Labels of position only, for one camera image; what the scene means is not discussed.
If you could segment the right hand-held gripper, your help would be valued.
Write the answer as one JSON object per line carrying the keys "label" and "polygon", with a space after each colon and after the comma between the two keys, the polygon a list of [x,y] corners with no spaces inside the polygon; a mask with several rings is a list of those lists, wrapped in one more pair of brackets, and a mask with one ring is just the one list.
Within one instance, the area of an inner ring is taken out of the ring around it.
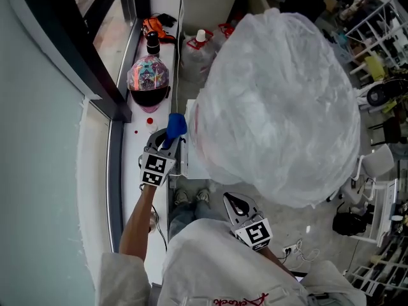
{"label": "right hand-held gripper", "polygon": [[233,227],[234,236],[254,251],[268,246],[273,235],[267,218],[257,214],[256,202],[241,193],[225,192],[223,203]]}

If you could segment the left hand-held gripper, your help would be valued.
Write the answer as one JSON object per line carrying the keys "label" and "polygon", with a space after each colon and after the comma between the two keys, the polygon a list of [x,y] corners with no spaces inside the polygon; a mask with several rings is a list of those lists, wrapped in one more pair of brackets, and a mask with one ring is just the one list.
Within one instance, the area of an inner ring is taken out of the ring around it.
{"label": "left hand-held gripper", "polygon": [[139,157],[140,182],[160,187],[176,161],[179,160],[179,147],[186,140],[183,136],[166,137],[166,128],[152,133],[145,146],[145,152]]}

